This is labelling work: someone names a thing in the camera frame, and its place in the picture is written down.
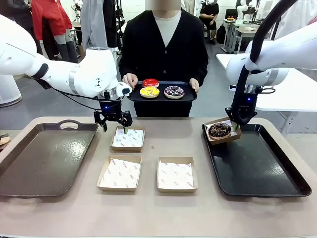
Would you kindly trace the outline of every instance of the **black tray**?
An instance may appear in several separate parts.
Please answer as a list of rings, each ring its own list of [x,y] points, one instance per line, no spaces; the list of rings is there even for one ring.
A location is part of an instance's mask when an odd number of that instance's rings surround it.
[[[312,192],[267,130],[258,124],[241,126],[241,138],[210,145],[203,133],[220,189],[232,196],[304,197]]]
[[[78,128],[61,128],[64,123]],[[0,196],[54,197],[71,187],[96,133],[75,120],[36,125],[0,163]]]
[[[169,99],[164,95],[164,90],[168,86],[178,86],[184,89],[185,95],[181,99]],[[173,102],[192,102],[197,99],[197,93],[195,92],[192,87],[186,83],[186,82],[159,82],[159,96],[157,98],[143,98],[140,95],[140,90],[142,89],[142,82],[138,82],[138,84],[135,86],[134,91],[130,93],[130,96],[128,96],[128,99],[130,99],[133,102],[149,102],[149,101],[154,101],[154,102],[166,102],[166,101],[173,101]]]

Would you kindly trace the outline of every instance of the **red frosted donut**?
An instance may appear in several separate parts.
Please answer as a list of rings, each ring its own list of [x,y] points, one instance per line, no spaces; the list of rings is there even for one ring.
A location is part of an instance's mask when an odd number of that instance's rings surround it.
[[[155,88],[157,88],[159,86],[159,82],[156,79],[149,78],[149,79],[143,80],[142,86],[143,87],[155,87]]]

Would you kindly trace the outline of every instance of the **brown tray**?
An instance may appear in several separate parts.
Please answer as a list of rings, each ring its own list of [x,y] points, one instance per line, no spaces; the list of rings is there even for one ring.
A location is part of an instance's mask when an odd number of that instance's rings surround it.
[[[62,128],[74,123],[78,128]],[[0,196],[53,197],[71,187],[97,131],[75,120],[36,125],[0,163]]]

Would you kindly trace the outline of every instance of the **empty cardboard box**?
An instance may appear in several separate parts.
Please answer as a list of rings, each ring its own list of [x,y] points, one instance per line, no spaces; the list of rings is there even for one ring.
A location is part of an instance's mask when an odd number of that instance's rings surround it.
[[[221,118],[221,119],[218,119],[218,120],[213,120],[213,121],[206,122],[204,124],[205,130],[206,130],[206,133],[207,133],[207,137],[208,137],[209,143],[211,145],[217,145],[217,144],[229,142],[229,141],[232,141],[232,140],[240,139],[240,137],[241,137],[240,126],[238,125],[238,127],[236,129],[234,129],[232,124],[231,124],[231,122],[229,123],[230,127],[231,127],[231,133],[230,133],[229,137],[226,137],[226,138],[223,138],[223,139],[220,138],[220,139],[217,139],[217,140],[213,140],[212,138],[210,138],[209,132],[208,132],[210,126],[212,124],[215,124],[215,123],[218,123],[218,122],[225,122],[225,121],[230,121],[230,118]]]
[[[135,151],[142,150],[145,136],[145,127],[130,126],[128,133],[124,134],[123,126],[117,126],[110,147],[113,151]]]
[[[193,157],[159,157],[160,192],[195,192],[198,188]]]
[[[97,187],[103,191],[134,192],[139,183],[141,162],[141,156],[108,156],[100,172]]]

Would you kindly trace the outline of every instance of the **black backpack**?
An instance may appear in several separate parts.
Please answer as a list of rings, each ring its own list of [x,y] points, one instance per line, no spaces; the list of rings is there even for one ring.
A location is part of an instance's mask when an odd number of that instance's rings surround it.
[[[225,36],[226,36],[226,29],[224,28],[222,24],[222,26],[220,26],[219,29],[217,30],[217,42],[219,44],[223,44]]]

